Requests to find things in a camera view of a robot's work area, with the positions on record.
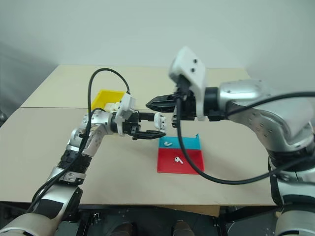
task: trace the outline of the yellow box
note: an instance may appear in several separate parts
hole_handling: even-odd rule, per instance
[[[104,109],[105,105],[109,102],[116,103],[120,102],[125,92],[123,91],[112,91],[112,90],[100,90],[92,103],[92,111],[95,108]]]

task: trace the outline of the small white object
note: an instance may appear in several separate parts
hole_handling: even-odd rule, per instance
[[[119,106],[120,106],[120,102],[116,102],[114,105],[114,111],[118,111]]]
[[[175,157],[175,162],[179,162],[179,163],[183,164],[183,161],[179,157]]]
[[[169,77],[176,83],[180,75],[185,76],[191,83],[190,90],[196,99],[197,118],[199,121],[204,121],[203,103],[207,86],[206,67],[188,47],[183,47],[179,51],[169,70]]]
[[[109,102],[105,105],[104,110],[107,112],[112,112],[114,110],[115,103]]]
[[[164,146],[168,147],[168,146],[171,146],[173,143],[169,143],[168,141],[165,141],[163,144]]]
[[[160,132],[166,132],[166,117],[163,116],[160,112],[157,112],[154,115],[154,127],[157,128]]]

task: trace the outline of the white wall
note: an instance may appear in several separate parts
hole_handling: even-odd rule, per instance
[[[51,66],[168,66],[188,45],[208,67],[314,90],[314,13],[314,0],[0,0],[0,42]]]

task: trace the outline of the table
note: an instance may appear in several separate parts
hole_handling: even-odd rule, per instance
[[[0,128],[0,201],[29,202],[59,162],[71,131],[87,107],[87,84],[100,66],[61,65]],[[155,96],[171,94],[167,68],[111,66],[128,81],[136,108]],[[248,78],[245,70],[208,69],[208,86]],[[96,77],[92,89],[124,90],[115,75]],[[142,129],[153,124],[142,122]],[[255,134],[230,121],[183,121],[183,135],[199,133],[205,172],[224,179],[244,179],[268,171],[267,152]],[[169,127],[167,135],[176,135]],[[220,185],[198,175],[156,172],[158,140],[105,136],[87,170],[83,204],[111,205],[273,205],[269,179],[246,185]]]

